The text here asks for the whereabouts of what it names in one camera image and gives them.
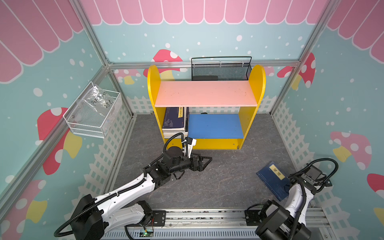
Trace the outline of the yellow cartoon cover book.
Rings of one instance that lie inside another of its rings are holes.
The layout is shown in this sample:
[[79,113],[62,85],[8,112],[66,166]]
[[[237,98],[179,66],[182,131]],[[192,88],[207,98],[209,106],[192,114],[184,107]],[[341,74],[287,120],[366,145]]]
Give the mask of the yellow cartoon cover book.
[[[170,139],[172,136],[164,136],[165,139]],[[174,137],[175,139],[180,139],[182,136],[181,135],[178,135],[176,137]]]

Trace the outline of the navy book floral cover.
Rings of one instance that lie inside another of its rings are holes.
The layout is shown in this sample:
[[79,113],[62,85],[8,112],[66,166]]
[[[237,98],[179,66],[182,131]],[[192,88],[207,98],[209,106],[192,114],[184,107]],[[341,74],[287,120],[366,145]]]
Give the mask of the navy book floral cover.
[[174,135],[174,134],[177,134],[177,133],[183,133],[184,135],[188,135],[188,131],[164,131],[163,130],[163,134],[164,135]]

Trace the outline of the navy book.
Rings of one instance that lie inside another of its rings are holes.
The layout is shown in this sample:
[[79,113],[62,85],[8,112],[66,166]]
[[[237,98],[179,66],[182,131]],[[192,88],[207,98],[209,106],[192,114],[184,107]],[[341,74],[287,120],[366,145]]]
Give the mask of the navy book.
[[189,115],[188,107],[167,107],[162,126],[163,131],[187,132]]
[[257,176],[279,201],[289,196],[290,180],[275,162],[270,162],[259,170]]

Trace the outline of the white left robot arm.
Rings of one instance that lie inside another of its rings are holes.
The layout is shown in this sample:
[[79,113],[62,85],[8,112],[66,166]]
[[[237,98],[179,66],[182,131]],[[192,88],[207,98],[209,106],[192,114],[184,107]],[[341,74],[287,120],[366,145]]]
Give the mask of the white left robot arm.
[[132,210],[124,206],[168,183],[178,172],[186,170],[202,172],[213,160],[193,154],[197,141],[183,133],[173,135],[164,144],[162,153],[131,182],[109,193],[93,198],[84,196],[69,220],[58,227],[54,236],[62,238],[74,235],[77,240],[100,240],[105,233],[121,226],[139,224],[145,227],[153,215],[145,202],[136,203]]

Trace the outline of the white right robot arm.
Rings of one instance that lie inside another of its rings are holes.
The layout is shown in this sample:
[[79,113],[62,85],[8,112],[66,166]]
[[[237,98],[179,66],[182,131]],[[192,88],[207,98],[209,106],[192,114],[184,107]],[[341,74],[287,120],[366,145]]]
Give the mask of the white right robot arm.
[[[331,162],[334,169],[329,175],[315,167],[315,163]],[[337,172],[339,164],[331,158],[316,159],[290,174],[289,198],[285,207],[276,201],[267,201],[259,211],[260,224],[255,230],[262,240],[308,240],[311,231],[307,228],[306,212],[315,194],[330,186],[330,178]]]

